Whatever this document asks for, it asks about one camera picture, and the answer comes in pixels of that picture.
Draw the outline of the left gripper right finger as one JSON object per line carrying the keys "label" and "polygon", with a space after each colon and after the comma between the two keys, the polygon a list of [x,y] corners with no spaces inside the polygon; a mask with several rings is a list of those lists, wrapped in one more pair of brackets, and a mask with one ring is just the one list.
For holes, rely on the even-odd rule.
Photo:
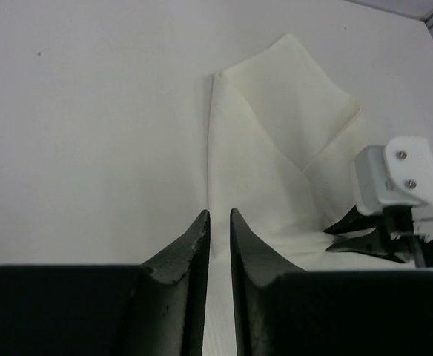
{"label": "left gripper right finger", "polygon": [[305,271],[230,214],[239,355],[433,355],[433,271]]}

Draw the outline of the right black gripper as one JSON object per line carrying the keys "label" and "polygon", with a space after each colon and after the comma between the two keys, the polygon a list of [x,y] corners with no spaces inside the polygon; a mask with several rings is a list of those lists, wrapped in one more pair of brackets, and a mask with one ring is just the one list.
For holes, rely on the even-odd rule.
{"label": "right black gripper", "polygon": [[[345,234],[376,228],[382,221],[380,215],[363,215],[353,207],[341,220],[324,230],[327,234]],[[334,253],[356,253],[388,260],[409,263],[416,268],[433,268],[433,235],[419,234],[412,222],[411,206],[390,205],[383,209],[381,236],[367,234],[337,240],[327,249]]]}

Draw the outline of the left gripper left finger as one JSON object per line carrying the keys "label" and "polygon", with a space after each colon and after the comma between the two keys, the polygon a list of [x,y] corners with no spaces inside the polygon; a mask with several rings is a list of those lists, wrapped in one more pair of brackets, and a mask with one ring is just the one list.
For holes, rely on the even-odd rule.
{"label": "left gripper left finger", "polygon": [[210,224],[137,265],[0,266],[0,355],[200,355]]}

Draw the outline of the white cloth napkin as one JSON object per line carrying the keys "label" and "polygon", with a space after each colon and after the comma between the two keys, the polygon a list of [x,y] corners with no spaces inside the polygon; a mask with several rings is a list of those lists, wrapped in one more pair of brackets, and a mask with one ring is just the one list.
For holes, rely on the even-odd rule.
{"label": "white cloth napkin", "polygon": [[208,134],[211,261],[205,355],[237,352],[229,218],[307,270],[395,269],[327,252],[325,229],[354,205],[349,165],[377,143],[363,104],[334,84],[292,35],[214,75]]}

